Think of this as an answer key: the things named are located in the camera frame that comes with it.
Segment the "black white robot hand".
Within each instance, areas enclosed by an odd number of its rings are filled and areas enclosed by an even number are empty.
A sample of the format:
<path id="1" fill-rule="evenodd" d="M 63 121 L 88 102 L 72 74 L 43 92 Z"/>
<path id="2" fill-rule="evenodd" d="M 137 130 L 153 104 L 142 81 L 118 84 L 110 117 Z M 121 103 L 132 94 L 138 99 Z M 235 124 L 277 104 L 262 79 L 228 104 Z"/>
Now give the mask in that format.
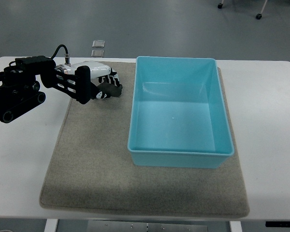
<path id="1" fill-rule="evenodd" d="M 102 92 L 98 89 L 98 85 L 104 82 L 119 86 L 118 74 L 110 66 L 96 62 L 83 61 L 76 64 L 60 64 L 56 66 L 56 70 L 64 74 L 75 74 L 79 67 L 87 66 L 90 70 L 90 98 L 92 100 L 101 99 Z"/>

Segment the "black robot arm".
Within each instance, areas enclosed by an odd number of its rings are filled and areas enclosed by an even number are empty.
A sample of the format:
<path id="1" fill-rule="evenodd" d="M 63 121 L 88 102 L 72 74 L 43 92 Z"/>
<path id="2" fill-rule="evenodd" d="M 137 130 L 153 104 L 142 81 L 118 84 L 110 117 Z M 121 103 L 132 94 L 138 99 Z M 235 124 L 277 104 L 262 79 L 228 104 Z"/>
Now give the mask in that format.
<path id="1" fill-rule="evenodd" d="M 0 72 L 0 121 L 10 123 L 42 104 L 46 95 L 41 85 L 57 89 L 81 104 L 101 95 L 90 80 L 88 66 L 80 66 L 72 74 L 56 67 L 54 57 L 16 58 Z"/>

